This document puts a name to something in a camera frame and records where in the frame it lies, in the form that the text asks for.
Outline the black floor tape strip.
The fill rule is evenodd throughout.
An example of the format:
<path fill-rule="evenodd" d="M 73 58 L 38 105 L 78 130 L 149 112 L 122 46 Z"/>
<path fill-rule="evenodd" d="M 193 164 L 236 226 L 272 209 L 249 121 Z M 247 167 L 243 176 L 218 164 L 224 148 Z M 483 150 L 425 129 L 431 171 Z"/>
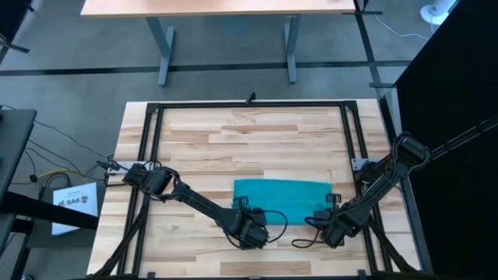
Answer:
<path fill-rule="evenodd" d="M 361 68 L 370 65 L 377 67 L 408 66 L 410 61 L 324 61 L 297 62 L 297 68 Z M 216 65 L 171 65 L 171 72 L 209 72 L 238 70 L 268 70 L 284 69 L 286 63 L 249 63 L 249 64 L 216 64 Z M 158 72 L 159 66 L 107 67 L 107 68 L 61 68 L 61 69 L 30 69 L 30 70 L 0 70 L 0 76 L 36 76 L 36 75 L 99 75 Z"/>

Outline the grey desk leg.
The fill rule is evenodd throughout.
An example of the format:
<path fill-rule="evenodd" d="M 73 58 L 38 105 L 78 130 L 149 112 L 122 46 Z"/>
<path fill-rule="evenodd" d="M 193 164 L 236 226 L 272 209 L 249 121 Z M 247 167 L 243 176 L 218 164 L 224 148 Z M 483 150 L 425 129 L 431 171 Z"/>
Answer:
<path fill-rule="evenodd" d="M 147 17 L 146 22 L 161 56 L 158 85 L 165 86 L 167 84 L 169 66 L 173 54 L 175 28 L 173 26 L 168 26 L 164 29 L 157 17 Z"/>
<path fill-rule="evenodd" d="M 284 26 L 286 64 L 290 84 L 297 82 L 295 50 L 300 20 L 301 15 L 291 16 L 289 23 Z"/>

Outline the large black partition panel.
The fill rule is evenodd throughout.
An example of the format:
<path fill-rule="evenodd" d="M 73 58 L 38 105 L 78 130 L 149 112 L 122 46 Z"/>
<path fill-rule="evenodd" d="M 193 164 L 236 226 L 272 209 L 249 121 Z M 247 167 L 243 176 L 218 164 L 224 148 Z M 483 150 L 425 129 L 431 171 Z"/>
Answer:
<path fill-rule="evenodd" d="M 498 0 L 461 0 L 397 91 L 402 128 L 431 149 L 498 117 Z M 409 179 L 435 273 L 498 280 L 498 127 Z"/>

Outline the black aluminium table frame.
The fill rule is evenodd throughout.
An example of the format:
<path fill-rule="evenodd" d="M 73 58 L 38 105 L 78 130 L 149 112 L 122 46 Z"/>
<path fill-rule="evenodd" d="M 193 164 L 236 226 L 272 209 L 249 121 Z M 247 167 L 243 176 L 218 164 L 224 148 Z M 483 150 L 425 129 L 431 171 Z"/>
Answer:
<path fill-rule="evenodd" d="M 237 179 L 309 180 L 330 184 L 343 200 L 359 188 L 353 160 L 388 154 L 376 100 L 130 102 L 114 152 L 119 162 L 157 160 L 194 191 L 227 207 Z M 356 236 L 332 249 L 310 239 L 308 225 L 270 226 L 274 242 L 241 250 L 207 216 L 168 201 L 149 204 L 144 229 L 119 269 L 141 277 L 318 277 L 392 268 L 376 237 Z"/>

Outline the white floor fan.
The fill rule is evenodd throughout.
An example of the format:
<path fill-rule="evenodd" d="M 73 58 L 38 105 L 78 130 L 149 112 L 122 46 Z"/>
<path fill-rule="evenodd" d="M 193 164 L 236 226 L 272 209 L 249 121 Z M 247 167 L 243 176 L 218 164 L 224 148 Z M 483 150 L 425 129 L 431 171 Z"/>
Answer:
<path fill-rule="evenodd" d="M 457 0 L 434 0 L 432 4 L 424 5 L 419 12 L 425 22 L 440 26 L 456 2 Z"/>

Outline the light wood desk top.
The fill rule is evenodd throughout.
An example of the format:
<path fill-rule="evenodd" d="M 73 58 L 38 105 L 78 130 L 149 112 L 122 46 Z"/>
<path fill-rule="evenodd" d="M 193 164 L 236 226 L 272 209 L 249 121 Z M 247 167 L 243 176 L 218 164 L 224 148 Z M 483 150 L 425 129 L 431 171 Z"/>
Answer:
<path fill-rule="evenodd" d="M 343 13 L 353 0 L 85 0 L 86 18 Z"/>

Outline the dark metal floor rail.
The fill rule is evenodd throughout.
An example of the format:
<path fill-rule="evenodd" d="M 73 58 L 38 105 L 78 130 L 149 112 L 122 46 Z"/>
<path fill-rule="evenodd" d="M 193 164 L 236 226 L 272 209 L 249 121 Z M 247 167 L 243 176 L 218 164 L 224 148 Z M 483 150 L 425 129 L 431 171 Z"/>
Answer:
<path fill-rule="evenodd" d="M 356 23 L 359 27 L 359 33 L 361 36 L 361 40 L 363 43 L 363 48 L 366 54 L 366 60 L 369 65 L 369 70 L 370 70 L 370 75 L 372 78 L 372 83 L 374 85 L 376 84 L 381 84 L 381 76 L 377 68 L 376 60 L 374 57 L 373 49 L 370 43 L 370 38 L 368 36 L 368 32 L 366 29 L 366 24 L 363 19 L 363 12 L 360 9 L 358 0 L 352 0 L 353 4 L 355 6 L 355 11 L 353 12 L 353 15 L 355 16 Z"/>

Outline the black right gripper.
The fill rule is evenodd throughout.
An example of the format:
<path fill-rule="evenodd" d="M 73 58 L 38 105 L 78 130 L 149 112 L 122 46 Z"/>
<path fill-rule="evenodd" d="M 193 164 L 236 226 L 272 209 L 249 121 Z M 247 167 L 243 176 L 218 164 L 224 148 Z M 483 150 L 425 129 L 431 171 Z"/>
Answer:
<path fill-rule="evenodd" d="M 340 194 L 327 194 L 326 202 L 342 202 Z M 351 232 L 351 227 L 340 217 L 338 210 L 319 211 L 313 216 L 314 224 L 319 230 L 319 237 L 323 243 L 335 249 L 344 245 L 344 237 Z"/>

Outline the white paper sign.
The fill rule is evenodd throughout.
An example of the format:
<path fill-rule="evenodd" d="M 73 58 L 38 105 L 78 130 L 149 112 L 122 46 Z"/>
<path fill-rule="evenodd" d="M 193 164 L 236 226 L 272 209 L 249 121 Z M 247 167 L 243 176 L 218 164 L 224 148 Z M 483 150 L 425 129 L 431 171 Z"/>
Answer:
<path fill-rule="evenodd" d="M 56 190 L 53 192 L 53 204 L 97 217 L 98 200 L 96 183 Z"/>

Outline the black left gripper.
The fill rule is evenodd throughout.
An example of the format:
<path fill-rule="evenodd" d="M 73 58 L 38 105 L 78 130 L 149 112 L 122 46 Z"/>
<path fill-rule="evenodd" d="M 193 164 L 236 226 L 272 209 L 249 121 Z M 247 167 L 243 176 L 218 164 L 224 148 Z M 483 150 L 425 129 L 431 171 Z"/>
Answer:
<path fill-rule="evenodd" d="M 248 197 L 234 198 L 232 208 L 249 209 Z M 265 213 L 261 208 L 238 210 L 233 221 L 229 223 L 227 239 L 241 250 L 262 249 L 269 241 L 266 225 Z"/>

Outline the teal terry towel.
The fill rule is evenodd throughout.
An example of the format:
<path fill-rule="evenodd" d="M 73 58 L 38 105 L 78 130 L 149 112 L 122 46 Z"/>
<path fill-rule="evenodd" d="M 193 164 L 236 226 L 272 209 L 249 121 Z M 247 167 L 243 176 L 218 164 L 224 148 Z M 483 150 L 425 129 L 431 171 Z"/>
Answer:
<path fill-rule="evenodd" d="M 277 180 L 277 179 L 239 179 L 234 181 L 233 196 L 246 197 L 249 208 L 260 208 L 265 211 L 269 225 L 301 226 L 304 219 L 315 212 L 324 211 L 332 206 L 327 201 L 331 193 L 331 183 Z"/>

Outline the black stand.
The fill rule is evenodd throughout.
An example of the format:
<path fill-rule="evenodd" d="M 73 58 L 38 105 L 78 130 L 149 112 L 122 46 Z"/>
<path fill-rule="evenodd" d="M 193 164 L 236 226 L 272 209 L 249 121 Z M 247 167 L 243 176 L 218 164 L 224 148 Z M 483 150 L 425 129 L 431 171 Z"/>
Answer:
<path fill-rule="evenodd" d="M 8 50 L 24 54 L 30 49 L 20 47 L 13 43 L 28 12 L 34 12 L 33 0 L 0 0 L 0 64 L 3 62 Z"/>

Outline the dark side desk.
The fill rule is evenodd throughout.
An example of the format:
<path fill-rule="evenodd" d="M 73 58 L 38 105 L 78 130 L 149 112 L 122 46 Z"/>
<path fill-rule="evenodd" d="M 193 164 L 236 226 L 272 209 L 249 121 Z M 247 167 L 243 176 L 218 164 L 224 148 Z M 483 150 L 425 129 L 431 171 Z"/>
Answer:
<path fill-rule="evenodd" d="M 0 203 L 33 130 L 35 110 L 0 110 Z"/>

